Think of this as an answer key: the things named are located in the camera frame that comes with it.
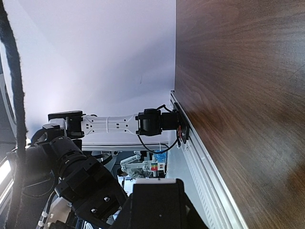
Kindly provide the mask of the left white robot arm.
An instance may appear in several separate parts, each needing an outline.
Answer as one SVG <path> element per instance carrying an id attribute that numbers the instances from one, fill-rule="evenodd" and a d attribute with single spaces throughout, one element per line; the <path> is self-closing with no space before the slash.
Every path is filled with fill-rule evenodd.
<path id="1" fill-rule="evenodd" d="M 84 154 L 81 139 L 95 133 L 127 133 L 137 137 L 178 131 L 182 118 L 177 110 L 160 108 L 119 117 L 97 117 L 82 111 L 54 113 L 49 123 L 32 137 L 26 147 L 26 127 L 17 121 L 17 149 L 9 160 L 15 163 L 14 184 L 7 229 L 32 229 L 25 198 L 41 200 L 52 192 L 72 205 L 79 218 L 108 229 L 108 218 L 122 207 L 127 195 L 111 172 L 94 156 Z"/>

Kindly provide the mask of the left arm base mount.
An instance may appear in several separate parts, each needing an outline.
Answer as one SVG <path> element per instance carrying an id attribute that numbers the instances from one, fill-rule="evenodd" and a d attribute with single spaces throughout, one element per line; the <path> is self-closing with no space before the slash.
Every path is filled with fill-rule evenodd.
<path id="1" fill-rule="evenodd" d="M 189 132 L 190 132 L 190 125 L 189 122 L 186 118 L 186 116 L 184 115 L 184 112 L 181 108 L 181 106 L 177 103 L 174 102 L 173 103 L 173 107 L 174 110 L 178 113 L 178 136 L 181 142 L 183 142 L 184 144 L 186 144 L 186 142 L 189 139 Z"/>

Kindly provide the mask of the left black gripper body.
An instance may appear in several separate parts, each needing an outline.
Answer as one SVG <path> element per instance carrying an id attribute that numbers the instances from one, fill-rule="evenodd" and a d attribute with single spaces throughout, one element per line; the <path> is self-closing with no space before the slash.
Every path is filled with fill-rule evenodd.
<path id="1" fill-rule="evenodd" d="M 127 194 L 99 162 L 73 162 L 59 170 L 55 191 L 71 203 L 75 215 L 102 229 L 127 200 Z"/>

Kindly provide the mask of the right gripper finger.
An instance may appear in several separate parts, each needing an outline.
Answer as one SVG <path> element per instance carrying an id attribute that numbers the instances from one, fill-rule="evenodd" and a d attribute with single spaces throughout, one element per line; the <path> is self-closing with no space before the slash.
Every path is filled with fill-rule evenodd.
<path id="1" fill-rule="evenodd" d="M 178 178 L 140 178 L 111 229 L 207 229 Z"/>

